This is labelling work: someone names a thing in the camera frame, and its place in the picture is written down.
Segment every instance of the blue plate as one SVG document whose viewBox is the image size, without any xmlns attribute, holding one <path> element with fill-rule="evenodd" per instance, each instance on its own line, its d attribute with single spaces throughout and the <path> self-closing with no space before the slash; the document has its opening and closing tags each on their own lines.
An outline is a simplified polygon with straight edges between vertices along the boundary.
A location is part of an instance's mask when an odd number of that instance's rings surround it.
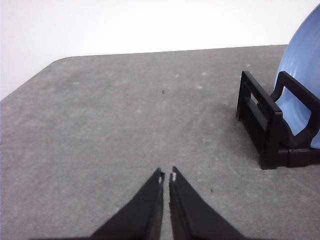
<svg viewBox="0 0 320 240">
<path fill-rule="evenodd" d="M 320 4 L 304 20 L 291 39 L 276 76 L 281 71 L 289 73 L 320 98 Z M 311 112 L 290 91 L 284 89 L 276 103 L 294 135 L 306 127 Z M 313 138 L 311 147 L 320 149 L 320 132 Z"/>
</svg>

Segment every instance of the table surface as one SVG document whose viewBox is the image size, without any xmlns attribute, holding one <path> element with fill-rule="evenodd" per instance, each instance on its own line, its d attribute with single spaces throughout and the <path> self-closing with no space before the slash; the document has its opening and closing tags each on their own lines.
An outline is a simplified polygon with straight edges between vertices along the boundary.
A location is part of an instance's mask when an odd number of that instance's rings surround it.
<svg viewBox="0 0 320 240">
<path fill-rule="evenodd" d="M 89 236 L 166 172 L 252 238 L 320 238 L 320 166 L 261 170 L 236 120 L 242 70 L 271 92 L 285 45 L 75 56 L 1 101 L 1 239 Z"/>
</svg>

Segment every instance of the gray countertop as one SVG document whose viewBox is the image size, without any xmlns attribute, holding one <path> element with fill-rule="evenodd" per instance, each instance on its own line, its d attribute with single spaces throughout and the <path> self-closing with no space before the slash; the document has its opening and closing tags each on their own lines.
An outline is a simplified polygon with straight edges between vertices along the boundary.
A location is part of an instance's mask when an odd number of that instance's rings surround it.
<svg viewBox="0 0 320 240">
<path fill-rule="evenodd" d="M 173 165 L 245 236 L 319 239 L 320 166 L 261 170 L 235 117 L 241 71 L 271 92 L 285 47 L 51 63 L 1 101 L 1 239 L 89 236 L 161 167 L 170 240 Z"/>
</svg>

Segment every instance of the black plastic dish rack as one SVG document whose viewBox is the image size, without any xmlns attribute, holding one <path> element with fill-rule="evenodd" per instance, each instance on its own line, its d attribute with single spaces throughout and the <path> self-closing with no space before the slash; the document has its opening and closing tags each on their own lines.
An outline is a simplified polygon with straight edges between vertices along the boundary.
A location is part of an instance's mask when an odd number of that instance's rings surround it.
<svg viewBox="0 0 320 240">
<path fill-rule="evenodd" d="M 275 103 L 284 87 L 311 111 L 306 127 L 297 135 Z M 279 73 L 274 91 L 268 95 L 249 71 L 243 71 L 236 118 L 243 122 L 259 152 L 262 169 L 320 164 L 320 149 L 310 147 L 320 129 L 320 100 L 287 72 Z"/>
</svg>

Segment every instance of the white wall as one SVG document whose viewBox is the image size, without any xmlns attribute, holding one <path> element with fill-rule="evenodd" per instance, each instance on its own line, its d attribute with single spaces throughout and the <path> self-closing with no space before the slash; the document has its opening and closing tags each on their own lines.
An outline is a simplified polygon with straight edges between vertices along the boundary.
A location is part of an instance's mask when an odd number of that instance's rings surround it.
<svg viewBox="0 0 320 240">
<path fill-rule="evenodd" d="M 1 99 L 69 56 L 287 44 L 319 0 L 1 0 Z"/>
</svg>

